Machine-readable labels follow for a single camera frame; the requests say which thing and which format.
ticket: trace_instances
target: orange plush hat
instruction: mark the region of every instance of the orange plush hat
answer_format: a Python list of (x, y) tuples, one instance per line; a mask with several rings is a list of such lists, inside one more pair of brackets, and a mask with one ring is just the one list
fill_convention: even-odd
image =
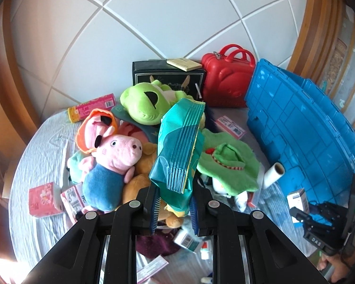
[(76, 145), (88, 154), (93, 152), (101, 143), (106, 133), (117, 133), (118, 126), (112, 112), (102, 109), (93, 109), (84, 120), (76, 134)]

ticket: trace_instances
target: pink pig plush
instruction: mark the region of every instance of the pink pig plush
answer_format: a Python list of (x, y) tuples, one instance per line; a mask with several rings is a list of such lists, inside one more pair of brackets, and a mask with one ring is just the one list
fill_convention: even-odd
[(133, 178), (134, 165), (142, 155), (142, 144), (138, 139), (111, 133), (108, 129), (92, 153), (93, 157), (86, 157), (79, 164), (87, 174), (83, 183), (85, 199), (93, 208), (104, 212), (118, 207), (124, 183)]

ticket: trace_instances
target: red suitcase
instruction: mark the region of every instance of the red suitcase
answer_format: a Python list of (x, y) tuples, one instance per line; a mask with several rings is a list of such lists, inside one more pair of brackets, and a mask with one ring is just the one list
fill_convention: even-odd
[[(226, 56), (230, 48), (237, 48)], [(211, 107), (246, 107), (244, 97), (255, 69), (250, 51), (237, 44), (229, 44), (219, 53), (207, 53), (201, 59), (207, 72), (203, 101)]]

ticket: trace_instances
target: black gift box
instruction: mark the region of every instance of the black gift box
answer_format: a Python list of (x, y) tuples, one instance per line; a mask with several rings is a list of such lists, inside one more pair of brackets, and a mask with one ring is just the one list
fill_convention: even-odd
[[(195, 100), (202, 101), (196, 89), (196, 84), (202, 95), (205, 80), (205, 70), (202, 68), (183, 71), (167, 64), (166, 60), (149, 60), (133, 62), (133, 85), (141, 82), (150, 82), (152, 75), (155, 80), (167, 84), (175, 91), (183, 90)], [(188, 86), (182, 89), (181, 85), (187, 76), (190, 76)]]

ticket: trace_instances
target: metal screw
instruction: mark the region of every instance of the metal screw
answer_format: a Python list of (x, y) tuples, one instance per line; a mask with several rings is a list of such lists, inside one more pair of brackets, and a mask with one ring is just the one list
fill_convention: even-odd
[(217, 208), (217, 207), (219, 207), (220, 206), (220, 203), (218, 202), (218, 201), (210, 201), (209, 203), (208, 203), (208, 205), (209, 205), (209, 207), (212, 207), (212, 208)]
[(88, 211), (85, 214), (85, 218), (88, 219), (88, 220), (92, 220), (92, 219), (96, 218), (96, 216), (97, 216), (97, 213), (94, 212), (94, 211)]
[(253, 217), (254, 217), (255, 219), (260, 220), (260, 219), (263, 219), (264, 215), (263, 215), (263, 212), (257, 210), (257, 211), (254, 211), (254, 212), (253, 212)]
[(137, 208), (138, 206), (141, 205), (141, 202), (137, 201), (137, 200), (134, 200), (134, 201), (131, 201), (129, 203), (129, 206), (132, 207), (132, 208)]

